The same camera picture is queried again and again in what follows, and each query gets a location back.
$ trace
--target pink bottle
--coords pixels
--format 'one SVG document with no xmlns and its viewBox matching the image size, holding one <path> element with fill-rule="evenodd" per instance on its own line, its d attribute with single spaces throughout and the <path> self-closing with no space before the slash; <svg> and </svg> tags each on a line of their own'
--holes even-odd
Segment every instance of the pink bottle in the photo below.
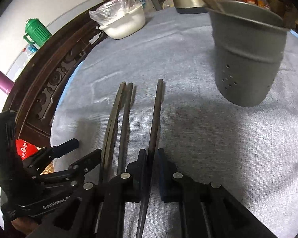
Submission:
<svg viewBox="0 0 298 238">
<path fill-rule="evenodd" d="M 0 71 L 0 89 L 9 95 L 14 82 L 10 80 L 2 71 Z"/>
</svg>

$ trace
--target silver rivet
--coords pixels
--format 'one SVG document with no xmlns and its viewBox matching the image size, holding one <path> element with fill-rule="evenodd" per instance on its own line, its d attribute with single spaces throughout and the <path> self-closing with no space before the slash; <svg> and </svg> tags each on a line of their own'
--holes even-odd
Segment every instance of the silver rivet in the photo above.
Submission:
<svg viewBox="0 0 298 238">
<path fill-rule="evenodd" d="M 77 181 L 71 181 L 71 186 L 75 186 L 77 184 Z"/>
<path fill-rule="evenodd" d="M 121 179 L 128 179 L 130 177 L 130 173 L 122 173 L 120 177 Z"/>
<path fill-rule="evenodd" d="M 174 179 L 181 179 L 182 177 L 183 177 L 182 173 L 176 172 L 176 173 L 173 174 Z"/>
<path fill-rule="evenodd" d="M 216 182 L 211 182 L 211 187 L 214 188 L 214 189 L 218 189 L 218 188 L 221 187 L 221 184 L 216 183 Z"/>
<path fill-rule="evenodd" d="M 84 188 L 85 190 L 89 190 L 89 189 L 91 189 L 93 186 L 94 186 L 94 184 L 92 184 L 91 182 L 87 182 L 87 183 L 85 183 L 85 184 L 83 185 L 83 188 Z"/>
</svg>

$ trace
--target tablecloth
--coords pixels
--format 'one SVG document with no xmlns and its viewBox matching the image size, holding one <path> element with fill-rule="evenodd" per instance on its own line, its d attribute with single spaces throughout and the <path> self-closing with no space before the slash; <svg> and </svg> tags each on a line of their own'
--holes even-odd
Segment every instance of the tablecloth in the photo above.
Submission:
<svg viewBox="0 0 298 238">
<path fill-rule="evenodd" d="M 277 237 L 298 232 L 298 38 L 288 33 L 284 59 L 263 103 L 245 108 L 217 90 L 208 13 L 174 8 L 147 19 L 138 32 L 98 44 L 75 72 L 55 112 L 51 145 L 80 147 L 54 161 L 55 170 L 102 148 L 119 84 L 133 82 L 127 163 L 147 148 L 158 78 L 165 81 L 159 148 L 195 181 L 221 183 Z M 110 175 L 116 175 L 122 112 Z M 98 168 L 86 181 L 97 183 Z M 127 203 L 125 237 L 135 237 L 139 204 Z M 164 204 L 155 160 L 143 237 L 179 237 L 177 203 Z"/>
</svg>

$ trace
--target green thermos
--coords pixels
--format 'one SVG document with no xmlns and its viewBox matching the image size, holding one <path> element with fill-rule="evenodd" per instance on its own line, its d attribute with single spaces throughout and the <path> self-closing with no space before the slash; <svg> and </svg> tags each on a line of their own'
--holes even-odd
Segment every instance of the green thermos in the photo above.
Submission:
<svg viewBox="0 0 298 238">
<path fill-rule="evenodd" d="M 39 19 L 29 19 L 25 24 L 26 34 L 23 38 L 29 44 L 37 44 L 41 47 L 51 36 L 51 32 L 39 21 Z"/>
</svg>

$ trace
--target white wall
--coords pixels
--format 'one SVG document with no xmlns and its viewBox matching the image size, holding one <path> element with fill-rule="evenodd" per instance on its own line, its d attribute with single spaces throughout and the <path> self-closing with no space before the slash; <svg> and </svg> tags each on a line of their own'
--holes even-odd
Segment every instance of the white wall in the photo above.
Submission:
<svg viewBox="0 0 298 238">
<path fill-rule="evenodd" d="M 11 64 L 27 45 L 25 23 L 38 18 L 51 33 L 102 0 L 13 0 L 0 18 L 0 70 L 8 73 Z M 0 90 L 0 112 L 7 95 Z M 0 224 L 3 225 L 0 211 Z"/>
</svg>

